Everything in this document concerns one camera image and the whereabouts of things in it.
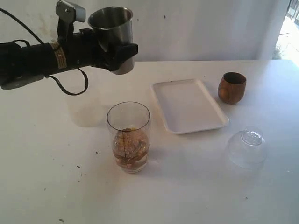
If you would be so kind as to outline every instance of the black cable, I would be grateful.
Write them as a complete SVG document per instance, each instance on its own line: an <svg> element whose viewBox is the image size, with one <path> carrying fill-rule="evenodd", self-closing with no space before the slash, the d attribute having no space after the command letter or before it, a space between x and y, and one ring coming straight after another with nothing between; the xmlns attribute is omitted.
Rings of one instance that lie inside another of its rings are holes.
<svg viewBox="0 0 299 224"><path fill-rule="evenodd" d="M85 88L84 88L81 92L78 92L78 93L68 92L68 91L61 85L60 81L59 81L56 77L54 77L54 76L45 76L45 77L46 77L46 78L49 78L49 77L50 77L50 78L54 79L55 82L57 83L57 85L59 86L59 88L60 88L65 94L70 95L70 96L77 96L77 95L80 95L80 94L84 93L84 92L87 90L88 85L89 85L88 77L87 77L86 73L85 73L84 71L82 71L81 69L79 69L79 70L82 72L82 74L83 74L83 76L84 76L84 80L85 80Z"/></svg>
<svg viewBox="0 0 299 224"><path fill-rule="evenodd" d="M17 23L19 23L22 27L24 27L33 37L39 41L41 44L45 44L29 27L27 27L21 20L19 20L17 17L9 13L3 8L0 8L0 11L3 12L4 14L10 16L13 20L15 20Z"/></svg>

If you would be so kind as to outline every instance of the white table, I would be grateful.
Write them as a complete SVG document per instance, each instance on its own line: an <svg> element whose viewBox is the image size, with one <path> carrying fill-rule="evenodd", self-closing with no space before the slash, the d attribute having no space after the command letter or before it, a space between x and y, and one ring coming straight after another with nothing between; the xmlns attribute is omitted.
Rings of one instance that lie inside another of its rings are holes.
<svg viewBox="0 0 299 224"><path fill-rule="evenodd" d="M0 92L0 223L299 222L299 70L292 62L137 62L123 76L84 70L91 88L80 97L65 97L50 79ZM247 77L236 105L217 97L228 71ZM68 87L84 86L79 72L56 76ZM227 127L186 135L165 130L150 85L188 78L205 83L229 117ZM152 113L149 161L134 175L116 166L106 127L109 107L128 100ZM81 126L100 123L78 127L70 114ZM260 127L268 143L261 170L225 157L227 140L246 126Z"/></svg>

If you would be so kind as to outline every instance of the wooden cup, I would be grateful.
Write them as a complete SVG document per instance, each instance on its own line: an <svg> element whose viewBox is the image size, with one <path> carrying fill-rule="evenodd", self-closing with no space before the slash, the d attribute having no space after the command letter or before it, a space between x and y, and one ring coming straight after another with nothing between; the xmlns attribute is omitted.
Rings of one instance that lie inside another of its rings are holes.
<svg viewBox="0 0 299 224"><path fill-rule="evenodd" d="M235 104L244 96L246 77L236 72L225 73L218 87L219 98L227 104Z"/></svg>

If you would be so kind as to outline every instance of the white wall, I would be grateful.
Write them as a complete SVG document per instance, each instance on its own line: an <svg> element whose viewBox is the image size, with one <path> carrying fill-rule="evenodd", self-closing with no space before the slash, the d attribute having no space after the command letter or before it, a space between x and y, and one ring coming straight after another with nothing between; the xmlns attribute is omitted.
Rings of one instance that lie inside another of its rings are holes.
<svg viewBox="0 0 299 224"><path fill-rule="evenodd" d="M289 0L73 0L89 16L119 5L132 9L136 60L270 59ZM44 41L57 38L56 0L2 0ZM88 26L78 24L75 29ZM0 42L36 41L0 15Z"/></svg>

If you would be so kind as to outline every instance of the metal cup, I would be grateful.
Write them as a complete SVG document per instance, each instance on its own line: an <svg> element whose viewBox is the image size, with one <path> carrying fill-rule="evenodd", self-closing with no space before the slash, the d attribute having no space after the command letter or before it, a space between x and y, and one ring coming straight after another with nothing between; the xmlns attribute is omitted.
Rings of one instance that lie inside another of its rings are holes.
<svg viewBox="0 0 299 224"><path fill-rule="evenodd" d="M125 7L107 7L100 9L88 19L88 24L98 36L99 44L104 51L108 45L120 45L133 42L132 34L133 13ZM134 59L126 60L114 74L122 75L134 68Z"/></svg>

